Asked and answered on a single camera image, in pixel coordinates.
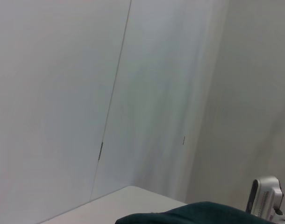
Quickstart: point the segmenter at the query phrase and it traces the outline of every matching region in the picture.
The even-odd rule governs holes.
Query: gray wall
[[[285,193],[285,0],[231,0],[187,202],[244,210],[262,175]]]
[[[130,1],[0,1],[0,224],[90,201]]]
[[[227,3],[132,1],[92,199],[135,185],[184,200]]]

